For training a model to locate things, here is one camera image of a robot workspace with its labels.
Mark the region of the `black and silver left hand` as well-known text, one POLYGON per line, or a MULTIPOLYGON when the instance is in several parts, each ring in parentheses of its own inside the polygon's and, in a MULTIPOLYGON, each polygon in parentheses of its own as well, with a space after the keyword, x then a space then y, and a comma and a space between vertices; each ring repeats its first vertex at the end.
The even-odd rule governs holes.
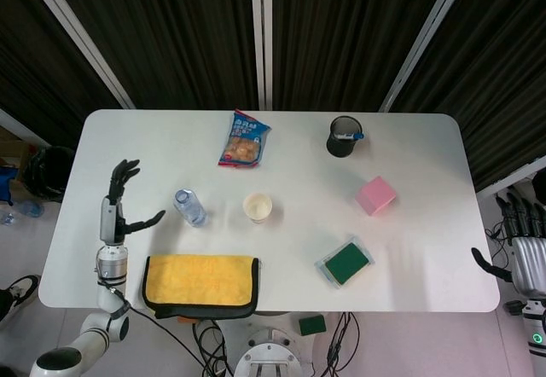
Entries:
POLYGON ((109 190, 101 205, 100 240, 107 246, 122 246, 127 235, 155 226, 166 214, 165 210, 161 210, 149 220, 134 223, 126 222, 122 198, 125 185, 140 171, 139 163, 139 159, 123 159, 113 169, 109 190))

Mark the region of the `black and silver right hand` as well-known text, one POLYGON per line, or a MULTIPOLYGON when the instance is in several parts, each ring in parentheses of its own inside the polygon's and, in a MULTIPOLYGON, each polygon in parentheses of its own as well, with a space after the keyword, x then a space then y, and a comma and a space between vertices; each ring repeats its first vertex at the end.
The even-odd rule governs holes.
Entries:
POLYGON ((495 200, 502 214, 500 234, 492 235, 506 242, 508 263, 505 268, 487 262, 480 250, 471 249, 474 261, 486 273, 514 285, 529 299, 545 298, 545 208, 521 197, 511 189, 495 200))

